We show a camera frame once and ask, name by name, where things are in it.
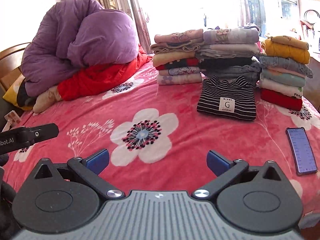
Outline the yellow pillow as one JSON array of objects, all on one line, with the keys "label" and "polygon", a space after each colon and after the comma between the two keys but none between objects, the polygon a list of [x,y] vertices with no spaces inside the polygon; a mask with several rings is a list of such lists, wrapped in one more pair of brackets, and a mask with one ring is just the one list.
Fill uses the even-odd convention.
[{"label": "yellow pillow", "polygon": [[20,88],[20,85],[24,79],[24,76],[21,74],[16,81],[10,86],[10,88],[6,91],[6,93],[2,96],[3,100],[5,100],[8,103],[11,103],[15,107],[18,107],[24,111],[31,111],[33,109],[33,106],[23,106],[20,107],[17,104],[17,94],[18,90]]}]

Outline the pink striped curtain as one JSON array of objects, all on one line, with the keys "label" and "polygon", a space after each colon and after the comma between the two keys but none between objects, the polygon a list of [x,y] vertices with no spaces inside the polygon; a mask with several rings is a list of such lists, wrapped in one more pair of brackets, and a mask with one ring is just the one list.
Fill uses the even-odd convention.
[{"label": "pink striped curtain", "polygon": [[151,54],[151,40],[147,27],[148,17],[142,7],[142,0],[99,0],[106,9],[121,10],[128,14],[134,21],[139,42],[146,53]]}]

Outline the beige pillow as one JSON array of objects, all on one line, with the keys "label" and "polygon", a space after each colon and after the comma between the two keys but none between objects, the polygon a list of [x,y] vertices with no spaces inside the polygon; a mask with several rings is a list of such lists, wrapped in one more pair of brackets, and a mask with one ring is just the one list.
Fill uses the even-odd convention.
[{"label": "beige pillow", "polygon": [[37,97],[35,105],[33,106],[33,112],[42,113],[61,100],[62,98],[58,92],[57,86],[53,86]]}]

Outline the stack folded clothes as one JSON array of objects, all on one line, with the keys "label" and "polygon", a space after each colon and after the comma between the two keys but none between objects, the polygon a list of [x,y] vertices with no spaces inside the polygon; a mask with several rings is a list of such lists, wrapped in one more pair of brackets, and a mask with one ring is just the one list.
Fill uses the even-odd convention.
[{"label": "stack folded clothes", "polygon": [[270,36],[261,42],[261,48],[261,99],[300,112],[306,80],[313,78],[313,72],[308,67],[308,42],[286,35]]},{"label": "stack folded clothes", "polygon": [[153,52],[153,67],[158,71],[159,85],[202,82],[201,68],[196,58],[196,52],[204,42],[202,29],[156,35],[154,41],[150,49]]},{"label": "stack folded clothes", "polygon": [[259,32],[260,29],[255,24],[205,31],[203,45],[195,54],[203,74],[207,77],[216,76],[221,80],[243,76],[255,86],[261,72],[258,61]]}]

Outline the smartphone with lit screen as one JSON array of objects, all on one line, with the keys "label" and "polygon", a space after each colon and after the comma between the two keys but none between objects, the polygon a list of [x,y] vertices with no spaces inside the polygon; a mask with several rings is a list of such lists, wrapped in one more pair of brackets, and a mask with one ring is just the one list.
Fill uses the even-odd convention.
[{"label": "smartphone with lit screen", "polygon": [[318,167],[304,127],[287,128],[286,135],[293,154],[297,175],[315,174]]}]

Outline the purple duvet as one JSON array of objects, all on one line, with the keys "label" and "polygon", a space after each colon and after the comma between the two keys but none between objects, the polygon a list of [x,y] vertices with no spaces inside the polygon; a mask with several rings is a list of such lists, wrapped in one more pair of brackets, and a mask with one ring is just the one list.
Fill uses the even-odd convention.
[{"label": "purple duvet", "polygon": [[129,63],[138,55],[138,35],[123,11],[96,0],[63,0],[45,14],[25,48],[21,70],[29,97],[73,76],[82,68]]}]

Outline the middle stack folded clothes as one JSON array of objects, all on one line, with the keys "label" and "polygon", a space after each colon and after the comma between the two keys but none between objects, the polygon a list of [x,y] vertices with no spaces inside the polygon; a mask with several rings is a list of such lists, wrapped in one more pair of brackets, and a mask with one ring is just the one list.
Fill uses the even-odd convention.
[{"label": "middle stack folded clothes", "polygon": [[221,80],[243,76],[255,86],[261,72],[258,61],[259,32],[260,29],[255,24],[205,31],[203,45],[195,54],[203,74],[207,77],[216,76]]}]

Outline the red quilt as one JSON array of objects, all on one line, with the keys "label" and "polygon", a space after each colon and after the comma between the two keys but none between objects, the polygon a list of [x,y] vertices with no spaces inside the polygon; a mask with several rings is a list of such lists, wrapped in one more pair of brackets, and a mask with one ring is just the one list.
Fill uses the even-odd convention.
[{"label": "red quilt", "polygon": [[138,55],[131,62],[108,63],[83,68],[72,77],[59,83],[57,91],[64,101],[98,95],[127,81],[152,58],[153,56],[146,54],[142,46],[139,46]]}]

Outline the wooden headboard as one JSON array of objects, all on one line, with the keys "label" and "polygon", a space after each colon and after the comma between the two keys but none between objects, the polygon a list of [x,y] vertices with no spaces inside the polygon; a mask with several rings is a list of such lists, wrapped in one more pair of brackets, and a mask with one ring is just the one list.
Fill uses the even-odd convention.
[{"label": "wooden headboard", "polygon": [[21,63],[25,48],[30,43],[22,43],[1,51],[0,78],[1,89],[6,92],[22,74]]}]

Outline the pink floral bed blanket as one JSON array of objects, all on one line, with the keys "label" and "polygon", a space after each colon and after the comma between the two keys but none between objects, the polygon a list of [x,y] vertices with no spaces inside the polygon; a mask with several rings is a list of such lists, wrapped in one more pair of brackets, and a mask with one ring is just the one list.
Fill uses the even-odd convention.
[{"label": "pink floral bed blanket", "polygon": [[105,148],[110,163],[101,177],[117,188],[191,192],[214,178],[206,155],[215,150],[256,166],[276,161],[303,202],[300,227],[319,221],[319,174],[297,175],[285,133],[289,127],[303,127],[319,157],[319,113],[310,102],[304,100],[300,111],[291,111],[261,100],[256,90],[256,119],[227,119],[196,110],[200,83],[160,86],[156,76],[152,63],[147,63],[111,91],[61,101],[40,114],[25,112],[23,126],[55,123],[60,133],[11,152],[5,181],[19,189],[41,158],[64,163]]}]

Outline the right stack folded clothes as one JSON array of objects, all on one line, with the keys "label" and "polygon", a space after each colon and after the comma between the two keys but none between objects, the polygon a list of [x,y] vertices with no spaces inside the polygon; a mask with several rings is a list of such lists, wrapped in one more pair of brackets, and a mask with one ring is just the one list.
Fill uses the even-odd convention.
[{"label": "right stack folded clothes", "polygon": [[286,35],[270,36],[261,42],[261,48],[261,99],[300,112],[306,80],[313,78],[313,72],[308,67],[308,42]]}]

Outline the left stack folded clothes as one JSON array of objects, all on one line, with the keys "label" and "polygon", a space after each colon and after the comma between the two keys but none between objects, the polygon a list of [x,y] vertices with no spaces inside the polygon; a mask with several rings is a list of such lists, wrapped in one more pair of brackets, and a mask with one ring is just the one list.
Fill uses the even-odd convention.
[{"label": "left stack folded clothes", "polygon": [[153,52],[153,67],[158,71],[159,85],[202,82],[201,68],[196,58],[196,52],[204,42],[202,29],[156,35],[154,41],[150,49]]}]

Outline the black white striped garment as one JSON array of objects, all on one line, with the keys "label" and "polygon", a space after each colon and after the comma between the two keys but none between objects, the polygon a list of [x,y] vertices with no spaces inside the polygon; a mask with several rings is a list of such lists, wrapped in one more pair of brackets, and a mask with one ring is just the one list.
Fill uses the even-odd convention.
[{"label": "black white striped garment", "polygon": [[197,111],[224,118],[253,121],[256,118],[254,86],[243,76],[228,82],[217,77],[203,80]]}]

